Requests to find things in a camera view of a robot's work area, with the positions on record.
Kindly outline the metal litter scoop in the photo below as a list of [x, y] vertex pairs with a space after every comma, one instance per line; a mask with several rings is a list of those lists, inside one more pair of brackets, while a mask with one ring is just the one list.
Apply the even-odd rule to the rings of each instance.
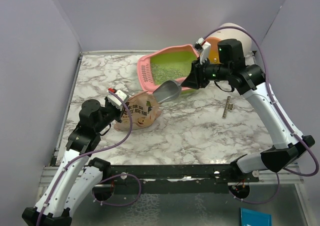
[[165, 102], [176, 100], [182, 92], [181, 83], [175, 80], [168, 80], [161, 84], [153, 93], [156, 102], [163, 104]]

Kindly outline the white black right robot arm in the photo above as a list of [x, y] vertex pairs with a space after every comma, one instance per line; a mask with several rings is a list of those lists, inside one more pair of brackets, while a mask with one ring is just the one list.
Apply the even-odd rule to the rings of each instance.
[[232, 90], [236, 90], [251, 104], [272, 140], [270, 149], [244, 155], [231, 162], [229, 175], [234, 181], [242, 181], [248, 173], [255, 170], [277, 173], [315, 144], [314, 138], [304, 135], [284, 112], [267, 83], [262, 68], [256, 64], [246, 64], [239, 40], [226, 39], [218, 42], [218, 63], [210, 62], [211, 45], [203, 38], [193, 47], [200, 56], [191, 63], [190, 74], [182, 82], [182, 86], [200, 89], [206, 88], [210, 81], [227, 81]]

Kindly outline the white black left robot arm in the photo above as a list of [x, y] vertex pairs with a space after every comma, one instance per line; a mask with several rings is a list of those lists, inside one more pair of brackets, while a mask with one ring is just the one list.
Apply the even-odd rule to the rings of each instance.
[[105, 98], [105, 106], [94, 99], [85, 101], [79, 122], [68, 137], [62, 162], [46, 192], [34, 207], [26, 208], [22, 219], [29, 226], [69, 226], [77, 208], [95, 184], [106, 183], [110, 164], [90, 159], [113, 121], [128, 112], [129, 96], [118, 90]]

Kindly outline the pink cat litter bag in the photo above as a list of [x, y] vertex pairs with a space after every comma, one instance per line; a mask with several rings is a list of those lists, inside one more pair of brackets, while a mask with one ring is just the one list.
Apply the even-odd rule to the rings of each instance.
[[155, 97], [146, 91], [132, 96], [126, 105], [132, 117], [132, 130], [151, 126], [162, 113]]

